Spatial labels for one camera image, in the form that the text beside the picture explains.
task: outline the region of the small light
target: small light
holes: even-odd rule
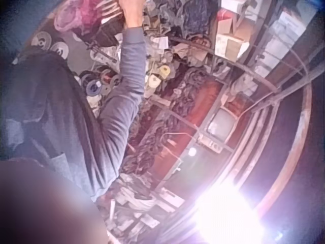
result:
[[[283,234],[281,232],[278,232],[278,235],[274,239],[275,241],[280,241],[283,238]]]
[[[191,157],[194,157],[197,154],[197,149],[194,147],[191,147],[188,151],[188,155]]]

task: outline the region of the cardboard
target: cardboard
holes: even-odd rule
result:
[[[230,61],[237,59],[248,49],[249,40],[254,30],[254,22],[243,19],[233,34],[217,34],[215,54]]]
[[[218,34],[229,34],[231,32],[232,24],[236,24],[237,14],[226,10],[220,9],[217,14],[218,21]]]
[[[221,0],[221,7],[234,13],[241,14],[249,4],[248,0]]]

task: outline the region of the curved metal frame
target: curved metal frame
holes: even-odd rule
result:
[[[298,129],[296,132],[296,136],[294,142],[292,144],[289,155],[283,165],[283,168],[271,186],[268,193],[262,199],[262,201],[255,208],[259,217],[262,217],[274,204],[274,202],[278,199],[285,186],[289,182],[300,158],[300,155],[303,151],[309,122],[311,115],[311,105],[312,105],[312,88],[311,84],[308,84],[304,87],[304,97],[302,110],[300,114]]]

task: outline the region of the spool of wire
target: spool of wire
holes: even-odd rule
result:
[[[101,93],[102,84],[99,80],[92,80],[86,85],[86,93],[90,97],[97,96]]]

